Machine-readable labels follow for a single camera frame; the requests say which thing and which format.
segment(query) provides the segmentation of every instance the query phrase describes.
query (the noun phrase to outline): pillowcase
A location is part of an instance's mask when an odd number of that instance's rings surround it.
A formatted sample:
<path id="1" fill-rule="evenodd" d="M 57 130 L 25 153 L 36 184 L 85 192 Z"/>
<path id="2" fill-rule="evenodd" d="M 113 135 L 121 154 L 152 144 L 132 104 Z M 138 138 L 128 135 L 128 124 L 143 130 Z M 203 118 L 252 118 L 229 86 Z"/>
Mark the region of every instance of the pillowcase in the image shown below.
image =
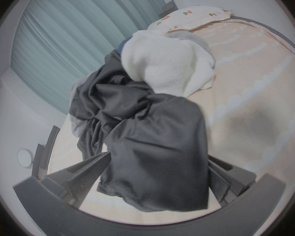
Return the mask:
<path id="1" fill-rule="evenodd" d="M 206 24 L 230 18 L 231 10 L 211 6 L 191 6 L 176 10 L 149 25 L 148 30 L 195 30 Z"/>

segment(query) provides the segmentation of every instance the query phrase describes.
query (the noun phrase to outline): bed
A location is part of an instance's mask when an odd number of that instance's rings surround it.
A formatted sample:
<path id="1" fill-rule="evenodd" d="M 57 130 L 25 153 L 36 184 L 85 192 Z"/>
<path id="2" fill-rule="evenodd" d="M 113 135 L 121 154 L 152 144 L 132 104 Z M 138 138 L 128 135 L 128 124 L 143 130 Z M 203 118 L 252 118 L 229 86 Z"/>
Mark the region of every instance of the bed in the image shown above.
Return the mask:
<path id="1" fill-rule="evenodd" d="M 295 190 L 295 46 L 274 30 L 235 17 L 193 33 L 208 42 L 216 59 L 212 88 L 188 98 L 205 116 L 208 153 L 253 171 L 257 180 L 270 173 L 284 181 L 275 218 Z M 33 175 L 42 178 L 82 161 L 77 142 L 67 117 L 61 129 L 52 129 L 46 147 L 38 145 Z M 210 191 L 207 210 L 145 213 L 97 192 L 98 182 L 80 210 L 111 221 L 169 224 L 220 209 Z"/>

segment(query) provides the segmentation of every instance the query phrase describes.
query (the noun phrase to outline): round white object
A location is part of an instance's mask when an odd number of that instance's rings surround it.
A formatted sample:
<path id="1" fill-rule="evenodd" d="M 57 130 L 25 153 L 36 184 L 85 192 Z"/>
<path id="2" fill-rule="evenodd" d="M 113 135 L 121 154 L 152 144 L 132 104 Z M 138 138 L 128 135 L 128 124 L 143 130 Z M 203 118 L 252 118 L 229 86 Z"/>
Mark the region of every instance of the round white object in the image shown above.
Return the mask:
<path id="1" fill-rule="evenodd" d="M 24 168 L 30 168 L 32 166 L 32 154 L 29 150 L 21 148 L 17 152 L 17 161 Z"/>

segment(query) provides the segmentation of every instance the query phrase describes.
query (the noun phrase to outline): black garment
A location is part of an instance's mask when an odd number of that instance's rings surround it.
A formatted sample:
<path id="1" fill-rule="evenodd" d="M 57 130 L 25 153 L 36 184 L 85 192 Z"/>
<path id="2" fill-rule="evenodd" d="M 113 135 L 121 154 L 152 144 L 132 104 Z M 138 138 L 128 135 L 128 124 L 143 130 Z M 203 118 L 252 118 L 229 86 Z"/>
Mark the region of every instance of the black garment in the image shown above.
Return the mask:
<path id="1" fill-rule="evenodd" d="M 77 88 L 70 114 L 89 120 L 78 142 L 84 159 L 103 142 L 111 153 L 99 192 L 147 212 L 207 208 L 207 138 L 196 104 L 132 81 L 114 50 Z"/>

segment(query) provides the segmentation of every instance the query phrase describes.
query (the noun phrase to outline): curtain fold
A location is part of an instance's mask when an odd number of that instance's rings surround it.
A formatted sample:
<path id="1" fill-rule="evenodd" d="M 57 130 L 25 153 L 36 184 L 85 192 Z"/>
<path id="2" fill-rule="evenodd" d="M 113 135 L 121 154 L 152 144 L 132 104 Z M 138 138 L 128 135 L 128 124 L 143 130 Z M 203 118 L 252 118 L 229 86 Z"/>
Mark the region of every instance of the curtain fold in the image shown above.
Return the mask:
<path id="1" fill-rule="evenodd" d="M 74 81 L 158 20 L 162 6 L 163 0 L 31 0 L 15 34 L 11 68 L 47 103 L 68 113 Z"/>

